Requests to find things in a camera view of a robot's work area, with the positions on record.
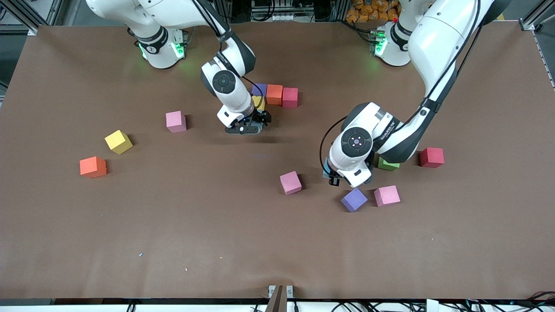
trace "blue cube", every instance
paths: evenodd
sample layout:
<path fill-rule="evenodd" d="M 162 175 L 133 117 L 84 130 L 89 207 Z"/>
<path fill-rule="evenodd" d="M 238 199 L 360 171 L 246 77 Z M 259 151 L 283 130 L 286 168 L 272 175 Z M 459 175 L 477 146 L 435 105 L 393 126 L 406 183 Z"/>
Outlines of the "blue cube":
<path fill-rule="evenodd" d="M 350 212 L 355 212 L 365 202 L 368 202 L 368 199 L 359 189 L 355 188 L 350 191 L 347 196 L 343 197 L 341 202 Z"/>
<path fill-rule="evenodd" d="M 262 91 L 263 94 L 260 94 L 260 91 L 255 86 L 253 86 L 252 94 L 257 96 L 257 97 L 265 97 L 266 96 L 266 90 L 268 89 L 268 85 L 263 84 L 263 83 L 255 83 L 255 85 L 257 85 L 258 88 L 260 88 L 260 90 Z"/>

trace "green led light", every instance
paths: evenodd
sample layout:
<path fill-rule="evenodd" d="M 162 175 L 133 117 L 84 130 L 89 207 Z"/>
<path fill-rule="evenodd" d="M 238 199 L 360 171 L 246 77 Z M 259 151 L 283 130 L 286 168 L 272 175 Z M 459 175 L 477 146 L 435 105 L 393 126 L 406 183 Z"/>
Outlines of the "green led light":
<path fill-rule="evenodd" d="M 180 44 L 172 44 L 171 47 L 173 48 L 174 52 L 175 52 L 175 56 L 177 56 L 177 58 L 183 58 L 185 56 L 185 53 L 183 51 L 183 47 Z"/>
<path fill-rule="evenodd" d="M 143 53 L 143 58 L 144 58 L 144 59 L 147 59 L 147 55 L 145 54 L 145 51 L 144 51 L 144 49 L 143 49 L 143 46 L 141 46 L 140 43 L 139 43 L 139 49 L 140 49 L 140 51 Z"/>
<path fill-rule="evenodd" d="M 376 55 L 381 56 L 384 53 L 385 47 L 387 45 L 387 38 L 384 38 L 382 42 L 376 45 Z"/>

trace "purple cube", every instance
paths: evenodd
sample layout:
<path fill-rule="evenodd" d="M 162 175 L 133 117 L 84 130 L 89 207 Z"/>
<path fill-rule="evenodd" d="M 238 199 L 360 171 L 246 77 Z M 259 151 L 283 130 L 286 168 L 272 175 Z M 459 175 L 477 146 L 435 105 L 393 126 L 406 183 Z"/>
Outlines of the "purple cube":
<path fill-rule="evenodd" d="M 255 85 L 258 86 L 258 88 L 260 88 L 260 90 L 262 91 L 263 94 L 260 94 L 260 91 L 258 91 L 258 88 L 253 86 L 253 92 L 252 94 L 257 96 L 257 97 L 262 97 L 262 96 L 266 96 L 266 90 L 268 89 L 268 85 L 267 84 L 263 84 L 263 83 L 255 83 Z"/>
<path fill-rule="evenodd" d="M 355 212 L 365 202 L 368 202 L 368 199 L 359 189 L 355 188 L 350 191 L 347 196 L 343 197 L 341 202 L 350 212 Z"/>
<path fill-rule="evenodd" d="M 302 189 L 301 181 L 296 171 L 281 175 L 279 179 L 285 191 L 285 195 L 297 193 Z"/>

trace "pink cube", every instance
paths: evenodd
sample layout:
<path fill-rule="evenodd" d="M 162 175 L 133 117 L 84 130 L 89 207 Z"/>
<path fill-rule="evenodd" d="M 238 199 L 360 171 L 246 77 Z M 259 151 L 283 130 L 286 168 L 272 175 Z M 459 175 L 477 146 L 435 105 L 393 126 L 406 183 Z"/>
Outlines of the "pink cube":
<path fill-rule="evenodd" d="M 299 89 L 297 88 L 283 88 L 283 97 L 281 105 L 287 108 L 297 108 L 299 99 Z"/>
<path fill-rule="evenodd" d="M 283 190 L 285 191 L 285 195 L 297 193 L 302 189 L 301 181 L 299 180 L 299 176 L 296 171 L 284 174 L 280 176 L 279 179 L 281 181 L 281 185 L 283 186 Z"/>
<path fill-rule="evenodd" d="M 168 127 L 172 133 L 187 130 L 185 116 L 181 114 L 180 110 L 177 112 L 166 113 L 166 127 Z"/>
<path fill-rule="evenodd" d="M 421 167 L 437 168 L 443 164 L 445 164 L 445 159 L 442 148 L 427 147 L 420 153 Z"/>
<path fill-rule="evenodd" d="M 397 187 L 392 185 L 390 187 L 378 188 L 374 191 L 376 196 L 376 203 L 378 207 L 393 205 L 400 203 L 399 193 L 397 192 Z"/>

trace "yellow cube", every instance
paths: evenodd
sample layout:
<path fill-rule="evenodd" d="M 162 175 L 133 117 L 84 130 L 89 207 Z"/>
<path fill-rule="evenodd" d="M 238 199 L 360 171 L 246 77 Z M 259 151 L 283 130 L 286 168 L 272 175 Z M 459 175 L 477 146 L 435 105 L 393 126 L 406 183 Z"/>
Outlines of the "yellow cube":
<path fill-rule="evenodd" d="M 118 130 L 109 136 L 105 137 L 104 140 L 108 143 L 108 147 L 116 154 L 121 155 L 124 151 L 133 147 L 129 137 Z"/>
<path fill-rule="evenodd" d="M 254 102 L 254 107 L 258 106 L 256 107 L 256 109 L 258 110 L 264 110 L 266 107 L 266 101 L 264 101 L 264 97 L 253 95 L 253 102 Z"/>

